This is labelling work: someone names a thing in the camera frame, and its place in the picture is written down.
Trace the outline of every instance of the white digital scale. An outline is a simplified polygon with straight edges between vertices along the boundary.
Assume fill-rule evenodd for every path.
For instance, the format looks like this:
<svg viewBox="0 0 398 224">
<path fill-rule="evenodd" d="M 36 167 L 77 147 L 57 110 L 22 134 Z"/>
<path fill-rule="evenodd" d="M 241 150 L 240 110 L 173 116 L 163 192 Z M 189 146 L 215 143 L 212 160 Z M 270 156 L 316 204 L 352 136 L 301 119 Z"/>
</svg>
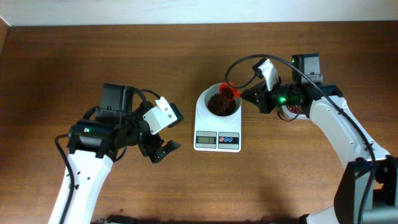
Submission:
<svg viewBox="0 0 398 224">
<path fill-rule="evenodd" d="M 235 98 L 235 112 L 229 116 L 217 116 L 209 111 L 207 103 L 219 93 L 222 83 L 205 90 L 197 101 L 193 148 L 197 151 L 239 152 L 241 150 L 241 98 Z"/>
</svg>

